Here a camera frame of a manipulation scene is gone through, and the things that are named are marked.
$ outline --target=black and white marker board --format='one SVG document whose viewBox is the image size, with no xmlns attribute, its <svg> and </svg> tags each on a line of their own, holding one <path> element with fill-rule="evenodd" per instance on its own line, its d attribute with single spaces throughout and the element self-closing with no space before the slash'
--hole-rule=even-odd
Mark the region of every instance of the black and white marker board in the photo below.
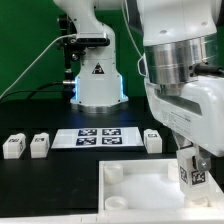
<svg viewBox="0 0 224 224">
<path fill-rule="evenodd" d="M 60 129 L 52 148 L 90 148 L 143 146 L 137 127 Z"/>
</svg>

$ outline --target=small white block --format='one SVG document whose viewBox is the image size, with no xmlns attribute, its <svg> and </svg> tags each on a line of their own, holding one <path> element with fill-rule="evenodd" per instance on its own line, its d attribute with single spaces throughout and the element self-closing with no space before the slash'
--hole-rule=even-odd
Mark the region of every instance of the small white block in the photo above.
<svg viewBox="0 0 224 224">
<path fill-rule="evenodd" d="M 42 133 L 35 135 L 31 144 L 31 157 L 32 158 L 46 158 L 48 150 L 50 148 L 49 135 Z"/>
<path fill-rule="evenodd" d="M 162 153 L 162 139 L 158 131 L 147 129 L 144 131 L 144 144 L 147 152 Z"/>
<path fill-rule="evenodd" d="M 3 145 L 4 159 L 19 159 L 26 148 L 24 134 L 11 135 Z"/>
</svg>

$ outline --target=warning label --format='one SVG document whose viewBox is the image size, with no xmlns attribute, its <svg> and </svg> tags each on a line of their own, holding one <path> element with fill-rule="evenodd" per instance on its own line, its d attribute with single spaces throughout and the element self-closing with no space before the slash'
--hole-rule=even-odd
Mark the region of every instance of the warning label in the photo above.
<svg viewBox="0 0 224 224">
<path fill-rule="evenodd" d="M 102 74 L 105 74 L 101 65 L 98 63 L 95 67 L 95 69 L 93 70 L 93 73 L 92 74 L 99 74 L 99 75 L 102 75 Z"/>
<path fill-rule="evenodd" d="M 163 122 L 176 132 L 190 136 L 191 118 L 185 114 L 162 110 Z"/>
</svg>

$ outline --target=white cable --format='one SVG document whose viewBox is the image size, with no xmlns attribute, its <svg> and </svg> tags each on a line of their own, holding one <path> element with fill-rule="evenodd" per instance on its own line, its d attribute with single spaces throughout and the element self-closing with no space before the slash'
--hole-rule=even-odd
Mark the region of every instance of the white cable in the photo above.
<svg viewBox="0 0 224 224">
<path fill-rule="evenodd" d="M 141 57 L 142 57 L 142 54 L 140 53 L 140 51 L 139 51 L 139 49 L 138 49 L 138 47 L 137 47 L 137 45 L 136 45 L 136 43 L 135 43 L 135 40 L 134 40 L 134 38 L 133 38 L 133 36 L 132 36 L 132 34 L 131 34 L 131 31 L 130 31 L 130 29 L 129 29 L 129 26 L 128 26 L 128 21 L 127 21 L 127 18 L 126 18 L 126 16 L 125 16 L 125 11 L 124 11 L 124 4 L 125 4 L 125 0 L 123 0 L 122 3 L 121 3 L 121 8 L 122 8 L 122 14 L 123 14 L 123 17 L 124 17 L 124 22 L 125 22 L 125 25 L 126 25 L 128 34 L 129 34 L 129 36 L 130 36 L 130 38 L 131 38 L 132 44 L 133 44 L 135 50 L 137 51 L 138 55 L 139 55 L 140 58 L 141 58 Z"/>
<path fill-rule="evenodd" d="M 48 45 L 48 47 L 33 61 L 33 63 L 16 79 L 16 81 L 9 86 L 0 96 L 0 100 L 4 97 L 4 95 L 11 90 L 19 81 L 20 79 L 22 79 L 24 77 L 24 75 L 37 63 L 37 61 L 40 60 L 40 58 L 49 50 L 49 48 L 55 44 L 58 40 L 64 39 L 64 38 L 68 38 L 68 37 L 75 37 L 75 34 L 70 34 L 70 35 L 66 35 L 66 36 L 61 36 L 58 37 L 57 39 L 55 39 L 51 44 Z"/>
</svg>

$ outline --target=cable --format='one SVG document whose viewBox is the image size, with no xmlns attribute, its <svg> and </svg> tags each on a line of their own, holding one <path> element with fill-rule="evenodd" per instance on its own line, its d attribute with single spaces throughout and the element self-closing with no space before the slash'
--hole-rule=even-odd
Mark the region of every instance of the cable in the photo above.
<svg viewBox="0 0 224 224">
<path fill-rule="evenodd" d="M 18 94 L 18 93 L 32 93 L 32 92 L 36 92 L 36 93 L 59 93 L 61 92 L 60 90 L 19 90 L 19 91 L 15 91 L 15 92 L 11 92 L 7 95 L 4 95 L 1 99 L 0 99 L 0 103 L 2 103 L 2 101 L 14 94 Z"/>
<path fill-rule="evenodd" d="M 49 48 L 55 44 L 57 41 L 64 39 L 64 38 L 68 38 L 68 37 L 75 37 L 75 34 L 70 34 L 70 35 L 66 35 L 66 36 L 61 36 L 56 38 L 51 44 L 48 45 L 48 47 L 33 61 L 33 63 L 16 79 L 16 81 L 14 83 L 12 83 L 12 85 L 10 85 L 0 96 L 0 101 L 1 99 L 4 97 L 4 95 L 11 90 L 19 81 L 21 78 L 24 77 L 24 75 L 37 63 L 37 61 L 40 60 L 40 58 L 49 50 Z"/>
<path fill-rule="evenodd" d="M 138 47 L 137 47 L 137 45 L 136 45 L 136 43 L 135 43 L 135 40 L 134 40 L 134 38 L 133 38 L 133 36 L 132 36 L 132 34 L 131 34 L 131 31 L 130 31 L 130 29 L 129 29 L 129 26 L 128 26 L 128 21 L 127 21 L 127 18 L 126 18 L 126 16 L 125 16 L 125 11 L 124 11 L 124 4 L 125 4 L 125 0 L 123 0 L 123 1 L 121 2 L 121 8 L 122 8 L 122 14 L 123 14 L 123 17 L 124 17 L 124 22 L 125 22 L 125 25 L 126 25 L 128 34 L 129 34 L 129 36 L 130 36 L 130 38 L 131 38 L 132 44 L 133 44 L 135 50 L 137 51 L 138 55 L 139 55 L 140 58 L 141 58 L 141 57 L 142 57 L 142 54 L 140 53 L 140 51 L 139 51 L 139 49 L 138 49 Z"/>
<path fill-rule="evenodd" d="M 26 99 L 31 99 L 36 93 L 38 93 L 38 92 L 36 92 L 38 90 L 43 90 L 43 89 L 46 89 L 46 88 L 51 87 L 51 86 L 59 86 L 59 85 L 63 85 L 63 83 L 62 82 L 54 82 L 54 83 L 48 83 L 48 84 L 45 84 L 43 86 L 40 86 L 36 90 L 31 92 Z"/>
</svg>

